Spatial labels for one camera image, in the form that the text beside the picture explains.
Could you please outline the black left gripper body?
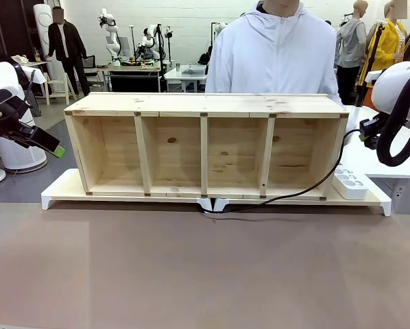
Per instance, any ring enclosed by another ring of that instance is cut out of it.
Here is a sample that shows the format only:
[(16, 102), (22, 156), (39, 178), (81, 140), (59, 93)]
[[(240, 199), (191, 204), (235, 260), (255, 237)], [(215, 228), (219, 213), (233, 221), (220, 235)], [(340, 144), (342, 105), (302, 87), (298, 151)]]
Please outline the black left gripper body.
[(10, 139), (11, 135), (25, 138), (31, 132), (28, 125), (21, 123), (20, 118), (26, 112), (30, 112), (30, 105), (18, 97), (13, 97), (0, 104), (0, 137)]

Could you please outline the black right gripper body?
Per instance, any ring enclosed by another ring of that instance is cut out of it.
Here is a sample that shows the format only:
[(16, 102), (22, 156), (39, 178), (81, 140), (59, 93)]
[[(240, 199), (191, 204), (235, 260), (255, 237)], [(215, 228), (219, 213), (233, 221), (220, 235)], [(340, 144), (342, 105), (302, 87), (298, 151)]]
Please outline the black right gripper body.
[(377, 136), (386, 125), (386, 114), (377, 114), (372, 118), (371, 136)]

